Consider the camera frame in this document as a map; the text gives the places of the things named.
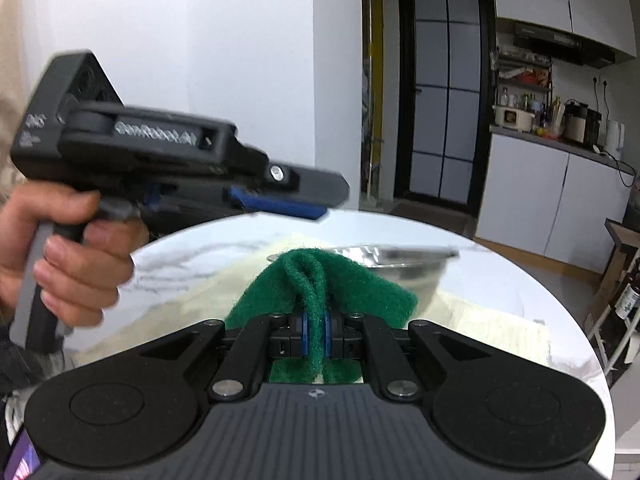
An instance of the metal screw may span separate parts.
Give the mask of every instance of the metal screw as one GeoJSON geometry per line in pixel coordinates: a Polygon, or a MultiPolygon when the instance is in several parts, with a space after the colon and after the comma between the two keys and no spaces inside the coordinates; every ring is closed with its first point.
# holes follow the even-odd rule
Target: metal screw
{"type": "Polygon", "coordinates": [[[386,389],[391,395],[395,395],[396,397],[411,397],[418,393],[418,385],[413,381],[391,381],[386,386],[386,389]]]}
{"type": "Polygon", "coordinates": [[[269,172],[276,182],[280,182],[284,178],[284,172],[280,166],[271,166],[269,172]]]}
{"type": "Polygon", "coordinates": [[[212,390],[221,397],[233,397],[244,390],[244,384],[233,379],[225,379],[215,383],[212,390]]]}

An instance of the black door frame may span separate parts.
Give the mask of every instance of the black door frame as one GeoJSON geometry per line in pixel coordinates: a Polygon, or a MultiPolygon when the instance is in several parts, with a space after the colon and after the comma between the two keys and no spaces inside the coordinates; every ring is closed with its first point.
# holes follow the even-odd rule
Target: black door frame
{"type": "Polygon", "coordinates": [[[495,94],[494,75],[491,72],[491,53],[495,52],[494,0],[479,0],[480,13],[480,97],[476,152],[471,173],[467,204],[450,202],[442,198],[409,191],[412,153],[414,150],[415,121],[415,4],[414,0],[398,0],[400,10],[400,92],[398,113],[398,148],[396,151],[396,180],[394,196],[417,202],[432,203],[460,210],[478,217],[486,168],[491,147],[492,97],[495,94]]]}

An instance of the rice cooker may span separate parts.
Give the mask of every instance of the rice cooker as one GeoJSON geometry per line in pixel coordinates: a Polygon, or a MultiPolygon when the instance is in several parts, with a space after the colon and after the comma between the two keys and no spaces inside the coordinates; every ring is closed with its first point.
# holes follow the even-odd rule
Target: rice cooker
{"type": "Polygon", "coordinates": [[[496,126],[504,126],[521,132],[530,132],[533,119],[536,117],[531,112],[507,106],[494,106],[494,110],[496,126]]]}

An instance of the wooden shelf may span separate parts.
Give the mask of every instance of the wooden shelf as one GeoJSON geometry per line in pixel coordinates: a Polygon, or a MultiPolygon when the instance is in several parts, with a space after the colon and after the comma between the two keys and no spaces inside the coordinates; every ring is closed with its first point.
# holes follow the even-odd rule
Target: wooden shelf
{"type": "Polygon", "coordinates": [[[551,92],[551,88],[547,88],[545,86],[540,86],[540,85],[532,85],[531,83],[525,83],[523,81],[518,81],[516,79],[505,79],[505,78],[499,77],[498,83],[505,84],[505,85],[518,86],[520,88],[531,90],[532,92],[538,92],[538,93],[544,93],[544,94],[548,94],[549,92],[551,92]]]}

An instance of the kitchen counter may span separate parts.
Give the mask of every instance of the kitchen counter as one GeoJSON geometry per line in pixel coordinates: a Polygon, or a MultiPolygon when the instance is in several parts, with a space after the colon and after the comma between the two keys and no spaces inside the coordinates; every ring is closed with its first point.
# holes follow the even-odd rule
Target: kitchen counter
{"type": "MultiPolygon", "coordinates": [[[[600,164],[604,164],[605,166],[609,166],[610,168],[616,167],[615,161],[608,156],[599,155],[595,152],[592,152],[591,150],[585,150],[584,148],[580,148],[579,146],[575,146],[573,144],[568,144],[567,142],[562,142],[561,140],[545,139],[545,137],[539,137],[535,134],[526,134],[524,132],[511,130],[510,128],[505,128],[503,126],[495,126],[494,124],[489,127],[489,130],[492,134],[513,137],[514,139],[526,140],[528,142],[535,142],[537,144],[542,144],[543,146],[555,148],[556,150],[583,156],[584,158],[594,160],[595,162],[599,162],[600,164]]],[[[622,173],[632,175],[631,170],[624,164],[620,164],[620,171],[622,171],[622,173]]]]}

